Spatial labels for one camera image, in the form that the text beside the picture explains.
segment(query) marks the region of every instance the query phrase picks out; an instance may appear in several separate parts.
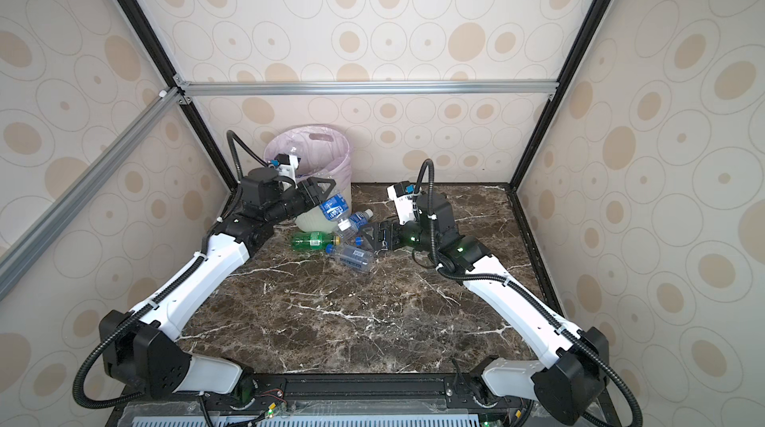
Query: black metal frame post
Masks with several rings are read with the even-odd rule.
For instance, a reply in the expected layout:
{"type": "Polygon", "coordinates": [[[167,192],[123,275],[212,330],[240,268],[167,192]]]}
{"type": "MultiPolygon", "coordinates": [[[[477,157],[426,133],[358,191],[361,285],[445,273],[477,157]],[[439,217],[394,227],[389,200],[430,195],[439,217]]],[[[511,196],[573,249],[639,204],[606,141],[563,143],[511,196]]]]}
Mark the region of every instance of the black metal frame post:
{"type": "MultiPolygon", "coordinates": [[[[151,28],[151,24],[146,18],[138,0],[117,0],[120,4],[120,8],[125,13],[125,16],[132,25],[133,30],[138,35],[141,43],[144,45],[149,57],[154,62],[155,66],[159,70],[160,75],[167,84],[167,87],[177,87],[183,94],[182,87],[177,83],[175,76],[177,71],[173,67],[170,58],[167,57],[165,49],[162,48],[162,44],[159,42],[156,32],[151,28]]],[[[184,98],[185,103],[181,104],[181,109],[188,120],[189,125],[202,146],[207,151],[213,164],[218,169],[220,176],[223,177],[224,182],[228,185],[229,189],[234,189],[236,186],[236,179],[234,178],[231,169],[229,168],[224,155],[220,152],[218,145],[215,143],[213,136],[207,129],[204,120],[199,115],[199,111],[194,106],[194,103],[190,98],[184,98]]]]}
{"type": "Polygon", "coordinates": [[[507,194],[510,199],[510,204],[512,205],[512,212],[515,214],[516,221],[518,222],[518,228],[523,236],[523,243],[529,251],[529,259],[534,268],[534,273],[539,281],[542,293],[545,295],[545,300],[547,301],[548,306],[555,309],[559,314],[562,314],[560,301],[555,295],[555,290],[552,288],[552,282],[547,272],[547,268],[541,259],[539,248],[536,245],[529,222],[526,220],[526,215],[523,212],[523,207],[518,198],[518,188],[523,181],[523,177],[526,176],[526,172],[529,171],[529,167],[534,161],[536,152],[539,149],[542,140],[545,138],[550,123],[552,123],[552,119],[558,112],[558,108],[560,107],[563,98],[567,95],[571,82],[574,80],[574,76],[579,69],[582,59],[585,57],[585,53],[590,47],[590,43],[608,10],[610,2],[611,0],[592,1],[590,9],[585,16],[585,21],[582,23],[579,33],[574,40],[574,44],[569,51],[569,56],[566,58],[563,68],[561,69],[561,73],[558,77],[558,90],[555,92],[552,99],[547,102],[545,108],[541,112],[541,116],[534,128],[534,132],[532,133],[529,142],[526,144],[526,147],[523,149],[523,154],[521,155],[518,167],[512,175],[510,189],[507,194]]]}

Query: metal frame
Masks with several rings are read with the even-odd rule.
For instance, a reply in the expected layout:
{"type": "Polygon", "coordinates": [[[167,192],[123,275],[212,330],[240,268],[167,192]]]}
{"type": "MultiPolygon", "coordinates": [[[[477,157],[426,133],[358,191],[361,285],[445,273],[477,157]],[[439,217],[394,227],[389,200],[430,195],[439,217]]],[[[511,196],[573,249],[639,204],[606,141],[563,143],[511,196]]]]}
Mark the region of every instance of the metal frame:
{"type": "MultiPolygon", "coordinates": [[[[161,42],[157,37],[156,32],[151,28],[151,24],[146,18],[141,9],[141,5],[138,0],[116,0],[120,4],[120,8],[125,13],[125,17],[132,26],[135,33],[138,35],[141,43],[144,45],[149,57],[154,62],[154,65],[159,70],[160,75],[165,80],[168,87],[177,87],[176,73],[177,70],[173,67],[170,58],[167,57],[165,49],[162,47],[161,42]]],[[[183,90],[179,88],[180,94],[183,94],[183,90]]],[[[202,146],[207,151],[207,155],[218,169],[218,173],[224,179],[229,189],[234,189],[236,186],[236,178],[234,178],[231,168],[229,168],[224,155],[220,152],[218,145],[216,145],[213,136],[207,129],[207,126],[196,110],[194,103],[188,99],[185,104],[181,105],[181,109],[188,120],[189,125],[196,133],[202,146]]]]}
{"type": "Polygon", "coordinates": [[[191,96],[226,95],[355,95],[355,94],[552,94],[557,80],[401,80],[315,82],[182,82],[191,96]]]}
{"type": "Polygon", "coordinates": [[[159,119],[175,107],[180,94],[167,89],[162,98],[133,120],[101,156],[69,187],[66,193],[11,246],[0,259],[0,299],[7,295],[76,215],[133,153],[159,119]]]}
{"type": "Polygon", "coordinates": [[[558,77],[558,90],[555,95],[547,102],[545,108],[541,112],[539,122],[537,122],[534,132],[526,144],[521,155],[521,160],[518,163],[516,171],[512,175],[510,180],[510,189],[508,190],[508,199],[512,205],[512,211],[516,216],[518,222],[518,228],[523,236],[523,243],[526,245],[526,249],[529,252],[529,260],[534,268],[539,286],[545,295],[545,300],[548,306],[557,311],[560,315],[563,315],[561,310],[558,296],[555,294],[555,289],[552,286],[550,280],[550,274],[545,266],[544,261],[539,253],[539,248],[534,240],[534,235],[531,232],[528,220],[526,220],[526,214],[523,211],[520,200],[518,199],[518,189],[523,182],[523,177],[526,176],[526,172],[529,171],[537,151],[541,145],[542,140],[547,134],[547,130],[552,123],[555,114],[558,112],[558,108],[563,101],[563,98],[569,91],[569,86],[576,76],[577,70],[584,59],[587,50],[590,47],[592,39],[595,37],[595,33],[600,27],[600,22],[608,10],[608,6],[611,0],[593,0],[590,9],[585,16],[585,21],[579,29],[579,33],[574,40],[574,44],[571,46],[569,56],[563,64],[560,76],[558,77]]]}

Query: blue bottle label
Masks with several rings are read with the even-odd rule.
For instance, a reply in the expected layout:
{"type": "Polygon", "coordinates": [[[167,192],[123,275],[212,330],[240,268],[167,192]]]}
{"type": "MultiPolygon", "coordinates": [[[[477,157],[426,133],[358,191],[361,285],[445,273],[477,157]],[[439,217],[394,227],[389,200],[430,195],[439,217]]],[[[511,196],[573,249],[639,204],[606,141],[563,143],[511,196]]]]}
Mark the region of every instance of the blue bottle label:
{"type": "Polygon", "coordinates": [[[342,194],[335,194],[332,198],[319,205],[324,217],[329,221],[334,220],[348,210],[348,203],[342,194]]]}
{"type": "Polygon", "coordinates": [[[368,222],[366,216],[359,216],[358,213],[351,214],[348,219],[354,222],[357,228],[361,228],[368,222]]]}

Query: silver horizontal rail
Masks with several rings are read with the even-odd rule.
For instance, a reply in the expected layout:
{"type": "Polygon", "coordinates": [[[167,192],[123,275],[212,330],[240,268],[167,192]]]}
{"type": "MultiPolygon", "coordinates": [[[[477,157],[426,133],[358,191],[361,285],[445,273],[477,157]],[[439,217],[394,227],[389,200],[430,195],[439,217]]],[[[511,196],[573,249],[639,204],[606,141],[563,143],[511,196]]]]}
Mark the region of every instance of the silver horizontal rail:
{"type": "Polygon", "coordinates": [[[370,82],[182,82],[190,96],[226,95],[355,95],[355,94],[553,94],[558,81],[525,80],[400,80],[370,82]]]}
{"type": "Polygon", "coordinates": [[[0,258],[0,299],[3,299],[19,279],[55,241],[69,222],[85,207],[101,186],[144,140],[159,119],[176,106],[180,99],[177,88],[167,88],[167,94],[157,97],[146,110],[101,156],[85,170],[37,221],[16,240],[0,258]]]}

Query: wall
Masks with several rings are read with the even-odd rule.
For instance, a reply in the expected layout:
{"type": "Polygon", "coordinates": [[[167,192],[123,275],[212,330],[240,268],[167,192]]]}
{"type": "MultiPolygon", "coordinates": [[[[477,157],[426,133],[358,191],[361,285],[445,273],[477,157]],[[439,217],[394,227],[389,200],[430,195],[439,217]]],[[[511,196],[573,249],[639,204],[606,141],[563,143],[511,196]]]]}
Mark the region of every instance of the wall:
{"type": "MultiPolygon", "coordinates": [[[[0,425],[97,427],[110,409],[72,400],[98,322],[126,311],[181,268],[227,190],[173,109],[0,301],[0,425]]],[[[100,361],[86,379],[93,398],[124,385],[100,361]]]]}
{"type": "Polygon", "coordinates": [[[0,255],[164,87],[110,0],[0,0],[0,255]]]}
{"type": "Polygon", "coordinates": [[[761,425],[765,0],[612,6],[522,204],[646,425],[761,425]]]}
{"type": "Polygon", "coordinates": [[[143,0],[186,80],[555,78],[591,0],[143,0]]]}
{"type": "MultiPolygon", "coordinates": [[[[321,123],[353,145],[354,182],[414,180],[427,157],[439,182],[509,182],[547,94],[199,99],[196,106],[227,159],[228,129],[263,153],[287,128],[321,123]]],[[[249,156],[242,160],[245,168],[255,167],[249,156]]]]}

